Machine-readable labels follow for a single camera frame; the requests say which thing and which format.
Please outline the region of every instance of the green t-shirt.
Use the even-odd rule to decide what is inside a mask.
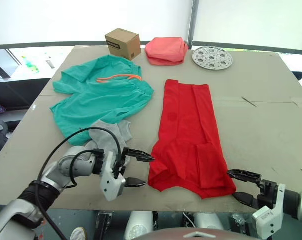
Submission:
[[[121,76],[97,82],[97,78],[118,74],[141,76],[141,67],[123,57],[106,55],[63,71],[61,80],[53,82],[56,92],[72,95],[50,108],[65,137],[97,120],[117,124],[147,105],[154,90],[145,81]],[[83,145],[88,140],[86,131],[69,142]]]

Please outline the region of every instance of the brown box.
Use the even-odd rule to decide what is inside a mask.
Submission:
[[[105,39],[112,55],[132,60],[141,53],[139,34],[118,28],[105,35]]]

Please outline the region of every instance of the table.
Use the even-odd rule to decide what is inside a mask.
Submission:
[[[0,153],[0,204],[18,197],[34,180],[49,153],[64,137],[49,107],[68,97],[56,93],[52,82],[61,71],[109,53],[107,47],[77,46],[43,89],[11,139]],[[129,117],[133,139],[128,146],[150,153],[158,139],[164,85],[167,79],[181,83],[209,84],[223,153],[229,169],[262,174],[263,179],[302,191],[302,87],[276,53],[230,52],[233,65],[212,71],[197,66],[188,51],[185,63],[153,66],[145,52],[133,62],[155,90],[152,100]],[[70,145],[53,157],[57,161]],[[149,165],[132,159],[126,176],[147,180]],[[107,202],[100,191],[100,177],[79,177],[78,187],[64,191],[53,208],[106,211],[252,212],[232,196],[201,199],[197,194],[174,187],[159,192],[148,185],[126,188],[123,195]],[[252,183],[235,181],[238,192],[257,194]]]

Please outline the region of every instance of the black cable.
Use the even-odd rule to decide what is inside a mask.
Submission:
[[[69,176],[70,176],[70,179],[71,179],[71,182],[73,183],[73,185],[72,186],[67,186],[66,189],[72,189],[72,188],[75,188],[78,185],[78,183],[75,180],[75,175],[74,175],[74,171],[73,171],[73,166],[75,165],[75,162],[78,159],[78,157],[82,154],[95,153],[95,152],[96,152],[96,150],[84,150],[84,151],[81,151],[77,155],[74,156],[74,158],[71,161],[70,170],[69,170]]]
[[[120,143],[117,139],[117,137],[114,135],[113,132],[111,132],[108,129],[102,128],[102,127],[87,127],[84,129],[81,129],[73,134],[71,134],[70,136],[68,136],[66,139],[64,139],[58,146],[55,147],[55,149],[50,153],[50,155],[47,157],[47,159],[45,160],[38,176],[37,176],[37,180],[41,181],[43,172],[46,169],[46,166],[48,164],[48,162],[50,161],[50,159],[52,158],[52,156],[56,153],[56,151],[63,145],[65,144],[69,139],[71,139],[72,137],[74,137],[75,135],[78,135],[79,133],[88,131],[88,130],[101,130],[104,132],[109,133],[115,140],[116,143],[116,147],[117,147],[117,152],[118,155],[116,156],[117,161],[120,162],[121,159],[121,148],[120,148]],[[53,230],[56,232],[56,234],[62,239],[62,240],[67,240],[67,238],[64,236],[64,234],[61,232],[61,230],[58,228],[58,226],[53,222],[53,220],[49,217],[49,215],[47,214],[46,210],[43,208],[41,202],[40,202],[40,197],[39,197],[39,185],[36,184],[35,185],[35,202],[37,207],[39,208],[40,212],[42,213],[43,217],[46,218],[46,220],[48,221],[48,223],[51,225],[51,227],[53,228]]]

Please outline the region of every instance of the white wall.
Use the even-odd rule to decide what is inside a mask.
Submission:
[[[302,0],[199,0],[194,41],[302,50]]]
[[[116,28],[188,38],[191,0],[0,0],[0,45],[105,41]]]

